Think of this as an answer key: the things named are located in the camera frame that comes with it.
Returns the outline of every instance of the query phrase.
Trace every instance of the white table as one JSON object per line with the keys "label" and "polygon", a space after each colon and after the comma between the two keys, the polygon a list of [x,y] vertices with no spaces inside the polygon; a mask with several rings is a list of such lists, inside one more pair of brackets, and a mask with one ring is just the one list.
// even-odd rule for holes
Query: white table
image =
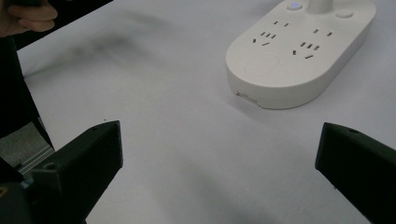
{"label": "white table", "polygon": [[115,0],[20,50],[57,149],[120,120],[124,167],[89,223],[369,223],[314,164],[323,122],[396,148],[396,2],[319,98],[275,111],[232,94],[225,54],[278,3]]}

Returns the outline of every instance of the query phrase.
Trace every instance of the hand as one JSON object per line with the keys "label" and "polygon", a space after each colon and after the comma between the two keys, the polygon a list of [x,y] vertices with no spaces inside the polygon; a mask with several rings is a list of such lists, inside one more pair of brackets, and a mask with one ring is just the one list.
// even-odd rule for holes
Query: hand
{"label": "hand", "polygon": [[56,9],[41,0],[40,7],[11,5],[9,0],[0,0],[0,37],[16,35],[28,30],[44,32],[55,26]]}

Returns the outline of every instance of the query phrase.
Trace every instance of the button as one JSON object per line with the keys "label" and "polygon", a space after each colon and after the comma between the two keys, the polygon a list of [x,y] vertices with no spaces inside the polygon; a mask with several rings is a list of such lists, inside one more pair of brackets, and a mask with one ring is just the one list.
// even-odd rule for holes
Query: button
{"label": "button", "polygon": [[339,10],[335,13],[335,17],[338,19],[349,19],[353,17],[353,12],[346,9]]}
{"label": "button", "polygon": [[303,8],[303,5],[301,5],[298,2],[293,2],[293,3],[288,4],[288,10],[290,10],[290,11],[300,10],[301,8]]}

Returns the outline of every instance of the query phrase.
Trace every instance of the power strip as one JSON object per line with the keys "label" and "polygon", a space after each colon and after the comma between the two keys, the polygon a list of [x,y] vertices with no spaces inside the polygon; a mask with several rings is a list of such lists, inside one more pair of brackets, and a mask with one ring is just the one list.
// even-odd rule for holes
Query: power strip
{"label": "power strip", "polygon": [[286,0],[239,36],[226,55],[232,91],[263,108],[318,97],[364,42],[372,0]]}

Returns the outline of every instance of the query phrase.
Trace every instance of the electrical outlet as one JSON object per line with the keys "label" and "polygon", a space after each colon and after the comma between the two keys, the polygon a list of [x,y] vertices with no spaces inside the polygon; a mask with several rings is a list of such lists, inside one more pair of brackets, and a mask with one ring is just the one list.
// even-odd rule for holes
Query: electrical outlet
{"label": "electrical outlet", "polygon": [[372,0],[287,0],[235,39],[226,63],[232,91],[263,108],[318,97],[363,43]]}

